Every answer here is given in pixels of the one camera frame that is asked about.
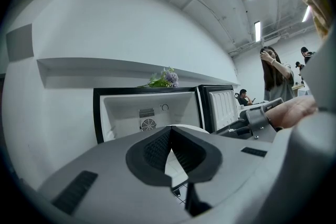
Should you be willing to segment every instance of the white wall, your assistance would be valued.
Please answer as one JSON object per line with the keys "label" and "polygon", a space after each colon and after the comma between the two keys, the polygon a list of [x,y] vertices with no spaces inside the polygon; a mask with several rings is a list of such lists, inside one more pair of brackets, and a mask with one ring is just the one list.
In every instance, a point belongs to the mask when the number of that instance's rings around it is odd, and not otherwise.
{"label": "white wall", "polygon": [[[34,56],[9,63],[2,108],[10,158],[34,189],[97,144],[93,87],[135,87],[148,80],[136,73],[108,74],[106,80],[85,70],[82,77],[78,70],[75,76],[47,73],[38,59],[136,61],[237,83],[233,61],[210,34],[161,0],[34,0],[10,29],[26,24],[32,24]],[[181,86],[201,83],[182,80]]]}
{"label": "white wall", "polygon": [[[304,64],[305,62],[301,54],[301,47],[317,51],[321,44],[322,41],[314,30],[289,39],[281,39],[271,47],[277,52],[282,63],[287,62],[291,65],[294,72],[294,82],[300,83],[299,68],[295,68],[295,63],[299,61]],[[250,98],[256,98],[255,103],[264,99],[264,73],[259,57],[260,49],[261,46],[234,58],[240,82],[240,87],[236,92],[239,92],[240,89],[246,89]]]}

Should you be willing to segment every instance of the black hair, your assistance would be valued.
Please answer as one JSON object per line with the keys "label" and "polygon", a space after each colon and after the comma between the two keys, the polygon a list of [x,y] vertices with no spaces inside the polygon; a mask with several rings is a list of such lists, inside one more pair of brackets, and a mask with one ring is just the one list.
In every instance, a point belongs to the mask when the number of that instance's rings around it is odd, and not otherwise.
{"label": "black hair", "polygon": [[245,89],[241,89],[240,92],[239,92],[239,95],[242,95],[245,92],[247,92]]}
{"label": "black hair", "polygon": [[[260,50],[260,53],[265,51],[265,49],[272,50],[275,54],[276,61],[281,63],[278,54],[275,52],[275,50],[272,47],[265,46],[264,48]],[[276,84],[277,86],[280,86],[285,80],[283,78],[283,75],[277,69],[274,69],[273,71],[272,66],[266,63],[266,61],[261,60],[261,63],[262,63],[262,68],[264,70],[265,90],[270,91],[274,87],[274,84]]]}
{"label": "black hair", "polygon": [[306,47],[302,47],[301,52],[308,52],[308,49]]}

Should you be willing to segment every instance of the bouquet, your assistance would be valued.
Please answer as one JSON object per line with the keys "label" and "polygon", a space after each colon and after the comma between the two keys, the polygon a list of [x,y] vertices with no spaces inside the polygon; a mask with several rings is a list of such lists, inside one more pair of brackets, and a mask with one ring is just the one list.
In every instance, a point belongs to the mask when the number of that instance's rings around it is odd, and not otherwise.
{"label": "bouquet", "polygon": [[156,73],[153,74],[149,82],[146,85],[139,86],[139,87],[152,87],[152,88],[157,88],[157,87],[178,87],[178,76],[176,73],[174,73],[174,69],[170,68],[168,70],[165,70],[163,68],[163,71],[161,72],[161,76],[157,79],[156,78]]}

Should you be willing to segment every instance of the gray shirt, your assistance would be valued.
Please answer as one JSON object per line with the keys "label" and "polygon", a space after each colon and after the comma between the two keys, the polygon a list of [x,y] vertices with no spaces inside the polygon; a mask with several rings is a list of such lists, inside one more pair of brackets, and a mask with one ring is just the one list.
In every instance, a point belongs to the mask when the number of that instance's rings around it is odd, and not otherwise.
{"label": "gray shirt", "polygon": [[265,90],[264,100],[273,101],[281,97],[282,100],[286,102],[294,98],[294,92],[292,90],[292,87],[294,86],[293,71],[290,69],[290,65],[288,63],[283,63],[282,65],[289,69],[290,78],[289,79],[285,78],[284,82],[280,86],[277,86],[274,81],[274,87],[270,91]]}

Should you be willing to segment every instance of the open cooler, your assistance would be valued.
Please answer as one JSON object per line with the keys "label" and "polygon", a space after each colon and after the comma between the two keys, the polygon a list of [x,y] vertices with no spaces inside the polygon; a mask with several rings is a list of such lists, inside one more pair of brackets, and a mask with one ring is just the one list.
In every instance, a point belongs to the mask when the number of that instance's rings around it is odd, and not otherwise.
{"label": "open cooler", "polygon": [[232,86],[93,90],[98,143],[172,124],[215,132],[238,119]]}

